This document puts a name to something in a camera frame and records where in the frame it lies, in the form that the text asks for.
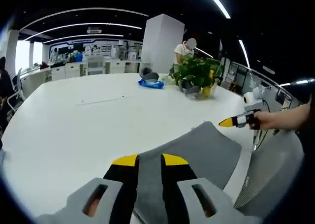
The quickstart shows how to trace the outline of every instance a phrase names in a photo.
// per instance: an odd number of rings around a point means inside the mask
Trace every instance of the ceiling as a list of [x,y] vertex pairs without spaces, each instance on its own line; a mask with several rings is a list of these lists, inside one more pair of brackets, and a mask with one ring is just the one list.
[[[55,15],[27,27],[41,32],[47,29],[78,23],[116,23],[141,27],[100,26],[102,33],[122,34],[124,39],[142,41],[146,21],[165,13],[186,25],[186,37],[197,39],[197,47],[217,56],[219,42],[232,61],[247,65],[238,42],[245,45],[250,67],[279,84],[311,77],[305,57],[304,27],[307,19],[307,0],[220,0],[231,19],[226,19],[212,0],[19,0],[15,11],[14,29],[57,12],[88,7],[118,10],[80,10]],[[61,38],[86,34],[88,26],[62,28],[45,35]],[[25,39],[28,34],[20,34]],[[34,37],[31,41],[48,39]],[[262,69],[267,66],[275,75]]]

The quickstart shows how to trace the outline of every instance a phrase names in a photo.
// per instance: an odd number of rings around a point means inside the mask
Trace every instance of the blue bag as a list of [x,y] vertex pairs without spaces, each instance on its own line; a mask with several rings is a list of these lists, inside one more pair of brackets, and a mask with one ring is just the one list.
[[156,81],[155,83],[146,83],[143,79],[138,81],[138,84],[143,87],[153,88],[153,89],[162,89],[164,83],[161,81]]

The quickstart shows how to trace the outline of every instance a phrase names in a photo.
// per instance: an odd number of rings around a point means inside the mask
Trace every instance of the green leaves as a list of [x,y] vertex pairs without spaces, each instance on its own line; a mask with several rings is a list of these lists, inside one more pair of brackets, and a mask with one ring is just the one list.
[[181,64],[175,65],[178,71],[174,73],[173,77],[176,81],[186,79],[194,86],[207,87],[214,84],[214,78],[220,77],[223,72],[223,65],[215,59],[194,58],[191,55],[181,57]]

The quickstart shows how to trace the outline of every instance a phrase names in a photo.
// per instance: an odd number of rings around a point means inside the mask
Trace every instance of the round white table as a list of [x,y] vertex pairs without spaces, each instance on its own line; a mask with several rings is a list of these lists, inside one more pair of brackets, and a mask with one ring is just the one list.
[[68,195],[103,177],[116,158],[173,140],[204,121],[242,145],[224,191],[235,202],[249,167],[253,131],[218,122],[244,112],[243,99],[217,87],[209,100],[189,100],[176,86],[138,85],[138,74],[106,74],[41,85],[2,138],[2,177],[31,216],[63,208]]

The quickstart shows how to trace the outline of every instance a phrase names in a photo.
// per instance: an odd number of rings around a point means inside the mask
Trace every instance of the cable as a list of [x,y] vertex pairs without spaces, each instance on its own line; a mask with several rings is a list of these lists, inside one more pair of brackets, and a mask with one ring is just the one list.
[[[270,108],[269,108],[269,105],[268,105],[268,103],[266,102],[266,100],[262,99],[262,101],[267,105],[267,107],[268,107],[268,112],[270,112]],[[264,141],[264,139],[265,139],[267,133],[268,133],[268,130],[266,130],[266,133],[264,134],[264,137],[262,138],[261,143],[260,143],[259,146],[256,148],[256,150],[261,146],[261,144],[262,144],[262,142]]]

